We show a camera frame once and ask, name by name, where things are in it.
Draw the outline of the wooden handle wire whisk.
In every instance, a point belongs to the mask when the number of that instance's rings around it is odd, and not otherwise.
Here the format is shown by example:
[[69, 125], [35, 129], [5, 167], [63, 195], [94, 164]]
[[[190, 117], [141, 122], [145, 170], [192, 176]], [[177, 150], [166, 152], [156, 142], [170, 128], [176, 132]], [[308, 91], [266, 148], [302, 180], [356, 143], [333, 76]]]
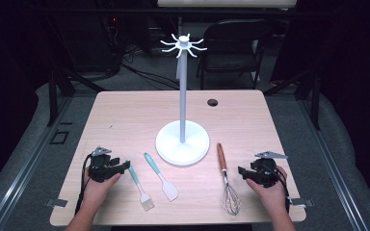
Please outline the wooden handle wire whisk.
[[241, 209], [241, 200], [237, 192], [229, 184], [225, 153], [223, 150], [223, 146], [220, 143], [217, 144], [217, 152], [225, 184], [223, 206], [230, 215], [237, 216]]

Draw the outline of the person's left hand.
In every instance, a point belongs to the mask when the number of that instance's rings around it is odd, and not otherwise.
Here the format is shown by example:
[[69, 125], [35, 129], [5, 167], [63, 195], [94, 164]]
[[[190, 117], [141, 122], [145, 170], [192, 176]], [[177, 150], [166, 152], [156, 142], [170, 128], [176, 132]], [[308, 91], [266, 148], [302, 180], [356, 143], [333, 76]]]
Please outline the person's left hand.
[[112, 176], [106, 181], [99, 183], [93, 181], [87, 172], [85, 172], [84, 196], [82, 207], [90, 210], [98, 209], [104, 202], [108, 191], [118, 182], [120, 174]]

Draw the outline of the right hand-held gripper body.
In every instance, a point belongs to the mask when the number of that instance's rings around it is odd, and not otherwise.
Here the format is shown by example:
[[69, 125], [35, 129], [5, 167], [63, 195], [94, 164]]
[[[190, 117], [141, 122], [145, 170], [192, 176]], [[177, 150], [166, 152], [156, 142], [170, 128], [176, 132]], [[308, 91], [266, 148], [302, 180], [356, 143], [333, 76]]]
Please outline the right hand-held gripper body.
[[252, 180], [264, 188], [272, 187], [279, 179], [276, 159], [287, 159], [287, 156], [265, 151], [255, 154], [256, 160], [251, 163]]

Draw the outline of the black folding chair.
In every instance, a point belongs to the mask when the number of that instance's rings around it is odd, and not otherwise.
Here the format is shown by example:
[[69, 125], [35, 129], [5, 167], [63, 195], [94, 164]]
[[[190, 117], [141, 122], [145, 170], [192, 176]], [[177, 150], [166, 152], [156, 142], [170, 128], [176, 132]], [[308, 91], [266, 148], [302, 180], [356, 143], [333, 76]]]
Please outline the black folding chair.
[[274, 27], [265, 19], [229, 19], [209, 26], [203, 34], [205, 51], [200, 54], [197, 76], [204, 89], [206, 73], [254, 73], [255, 89], [265, 44]]

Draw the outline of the teal handle white spatula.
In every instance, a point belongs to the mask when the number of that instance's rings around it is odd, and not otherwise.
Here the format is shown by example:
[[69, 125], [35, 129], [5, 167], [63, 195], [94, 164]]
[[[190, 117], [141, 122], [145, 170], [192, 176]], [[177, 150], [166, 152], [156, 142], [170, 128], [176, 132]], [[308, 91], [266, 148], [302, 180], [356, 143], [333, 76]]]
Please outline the teal handle white spatula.
[[165, 179], [165, 177], [161, 173], [160, 169], [158, 168], [158, 166], [155, 164], [152, 157], [148, 153], [145, 153], [144, 157], [145, 157], [145, 160], [150, 165], [150, 167], [153, 169], [153, 171], [159, 177], [160, 181], [162, 182], [162, 191], [165, 194], [168, 201], [172, 202], [175, 199], [177, 199], [178, 190], [177, 190], [176, 186], [173, 183], [171, 183], [171, 182], [169, 182]]

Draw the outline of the white utensil rack stand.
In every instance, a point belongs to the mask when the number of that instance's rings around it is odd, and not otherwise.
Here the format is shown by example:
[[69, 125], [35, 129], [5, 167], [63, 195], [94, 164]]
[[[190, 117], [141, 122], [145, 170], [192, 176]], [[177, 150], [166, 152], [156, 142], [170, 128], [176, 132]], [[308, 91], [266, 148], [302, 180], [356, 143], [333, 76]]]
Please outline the white utensil rack stand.
[[208, 152], [210, 138], [207, 131], [198, 123], [186, 118], [187, 110], [187, 61], [188, 56], [196, 58], [193, 50], [204, 51], [197, 47], [203, 42], [191, 41], [190, 35], [176, 37], [174, 42], [162, 43], [169, 49], [164, 52], [176, 51], [176, 78], [179, 80], [179, 120], [172, 121], [160, 129], [155, 139], [155, 147], [159, 156], [167, 163], [177, 167], [188, 167], [202, 160]]

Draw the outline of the teal handle basting brush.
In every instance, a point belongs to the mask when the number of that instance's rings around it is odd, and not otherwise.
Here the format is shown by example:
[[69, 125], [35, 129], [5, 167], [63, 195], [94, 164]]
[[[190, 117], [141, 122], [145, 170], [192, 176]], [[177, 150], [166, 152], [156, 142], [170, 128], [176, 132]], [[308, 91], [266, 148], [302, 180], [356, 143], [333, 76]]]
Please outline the teal handle basting brush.
[[140, 203], [143, 206], [143, 209], [146, 212], [153, 209], [154, 208], [154, 202], [153, 202], [151, 196], [144, 191], [144, 189], [143, 189], [143, 187], [140, 183], [140, 180], [137, 176], [137, 173], [136, 173], [135, 169], [133, 168], [133, 165], [130, 165], [128, 170], [129, 170], [129, 173], [130, 173], [130, 175], [131, 175], [131, 177], [132, 177], [132, 179], [133, 179], [133, 181], [134, 181], [134, 183], [135, 183], [135, 185], [136, 185], [136, 187], [137, 187], [137, 189], [140, 193]]

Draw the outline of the black metal stand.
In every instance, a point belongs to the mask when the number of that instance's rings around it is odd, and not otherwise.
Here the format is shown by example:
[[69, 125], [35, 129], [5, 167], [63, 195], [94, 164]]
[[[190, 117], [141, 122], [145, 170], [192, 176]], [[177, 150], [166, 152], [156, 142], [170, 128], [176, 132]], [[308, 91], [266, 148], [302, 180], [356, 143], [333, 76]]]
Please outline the black metal stand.
[[281, 81], [275, 87], [264, 91], [265, 96], [276, 94], [287, 88], [293, 83], [298, 83], [294, 97], [296, 100], [306, 100], [311, 95], [310, 104], [310, 121], [316, 130], [320, 129], [319, 125], [319, 106], [320, 106], [320, 86], [321, 80], [317, 71], [306, 70], [292, 78]]
[[84, 86], [88, 87], [95, 92], [105, 91], [104, 88], [98, 86], [97, 84], [91, 82], [90, 80], [84, 78], [82, 75], [75, 71], [71, 71], [65, 67], [54, 68], [48, 77], [48, 91], [49, 91], [49, 120], [48, 126], [51, 126], [58, 117], [58, 93], [61, 93], [66, 97], [72, 97], [76, 90], [71, 84], [71, 81], [77, 81]]

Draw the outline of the grey metal table bracket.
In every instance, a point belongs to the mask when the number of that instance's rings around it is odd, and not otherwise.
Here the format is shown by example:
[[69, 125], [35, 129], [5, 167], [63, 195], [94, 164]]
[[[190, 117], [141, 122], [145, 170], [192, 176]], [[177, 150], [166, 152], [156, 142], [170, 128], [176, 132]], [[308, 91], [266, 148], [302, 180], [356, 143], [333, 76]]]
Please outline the grey metal table bracket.
[[67, 201], [59, 198], [48, 198], [45, 202], [45, 205], [48, 207], [62, 207], [64, 208], [67, 205]]
[[303, 208], [312, 207], [314, 205], [311, 199], [304, 199], [304, 198], [288, 198], [289, 202], [293, 206], [299, 206]]

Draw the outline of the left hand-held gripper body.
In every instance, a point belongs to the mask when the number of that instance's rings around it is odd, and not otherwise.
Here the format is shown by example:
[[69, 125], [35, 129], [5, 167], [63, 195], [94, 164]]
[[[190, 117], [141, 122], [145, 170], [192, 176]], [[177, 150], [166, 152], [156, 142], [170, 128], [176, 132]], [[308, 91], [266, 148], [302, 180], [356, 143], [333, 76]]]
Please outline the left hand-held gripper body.
[[102, 183], [110, 179], [117, 172], [115, 166], [110, 166], [111, 150], [98, 146], [91, 154], [89, 176], [92, 180]]

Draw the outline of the person's right hand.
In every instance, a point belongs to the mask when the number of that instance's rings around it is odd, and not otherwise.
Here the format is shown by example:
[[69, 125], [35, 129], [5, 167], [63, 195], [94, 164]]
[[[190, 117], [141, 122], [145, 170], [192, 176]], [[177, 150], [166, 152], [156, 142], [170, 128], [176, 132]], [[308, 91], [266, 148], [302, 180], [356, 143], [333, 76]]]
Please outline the person's right hand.
[[263, 188], [251, 179], [247, 179], [246, 183], [259, 195], [262, 205], [271, 218], [289, 217], [285, 206], [286, 192], [283, 186], [287, 174], [282, 167], [277, 167], [277, 174], [281, 180], [269, 188]]

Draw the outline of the aluminium floor rail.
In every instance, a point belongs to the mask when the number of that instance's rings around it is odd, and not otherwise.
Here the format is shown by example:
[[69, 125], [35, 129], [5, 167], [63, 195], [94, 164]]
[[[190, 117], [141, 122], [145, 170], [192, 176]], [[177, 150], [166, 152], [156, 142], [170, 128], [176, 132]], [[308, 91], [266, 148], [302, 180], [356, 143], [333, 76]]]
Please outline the aluminium floor rail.
[[364, 218], [362, 217], [356, 202], [350, 193], [347, 184], [342, 177], [342, 174], [333, 159], [330, 149], [323, 137], [321, 130], [317, 130], [313, 124], [310, 116], [310, 108], [305, 101], [299, 100], [298, 105], [307, 126], [309, 127], [312, 136], [317, 142], [320, 149], [320, 158], [325, 166], [327, 174], [333, 184], [334, 190], [339, 198], [341, 206], [343, 207], [349, 222], [351, 223], [354, 231], [370, 231]]
[[1, 170], [0, 231], [36, 172], [43, 157], [43, 150], [56, 134], [56, 128], [60, 125], [71, 103], [72, 98], [63, 98], [59, 104], [57, 117], [48, 126], [49, 103], [42, 99], [30, 124]]

